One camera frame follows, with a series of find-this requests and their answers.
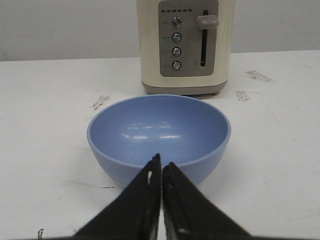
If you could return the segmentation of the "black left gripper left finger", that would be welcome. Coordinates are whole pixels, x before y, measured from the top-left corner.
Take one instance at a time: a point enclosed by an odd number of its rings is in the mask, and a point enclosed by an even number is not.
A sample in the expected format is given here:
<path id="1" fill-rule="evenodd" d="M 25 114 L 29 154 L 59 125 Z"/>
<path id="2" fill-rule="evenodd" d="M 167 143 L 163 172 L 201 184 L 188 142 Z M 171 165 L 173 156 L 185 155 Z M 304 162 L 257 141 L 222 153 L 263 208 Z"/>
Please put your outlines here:
<path id="1" fill-rule="evenodd" d="M 155 240 L 161 206 L 161 157 L 157 153 L 123 192 L 79 229 L 75 240 Z"/>

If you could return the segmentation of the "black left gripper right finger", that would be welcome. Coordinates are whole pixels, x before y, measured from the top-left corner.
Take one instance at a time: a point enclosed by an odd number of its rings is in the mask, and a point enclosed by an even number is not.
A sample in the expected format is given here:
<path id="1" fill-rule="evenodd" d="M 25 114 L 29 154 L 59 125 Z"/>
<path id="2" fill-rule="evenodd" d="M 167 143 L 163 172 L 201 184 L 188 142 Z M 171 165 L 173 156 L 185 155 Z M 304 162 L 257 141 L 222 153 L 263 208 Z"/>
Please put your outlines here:
<path id="1" fill-rule="evenodd" d="M 211 203 L 173 163 L 162 171 L 168 240 L 246 240 L 251 235 Z"/>

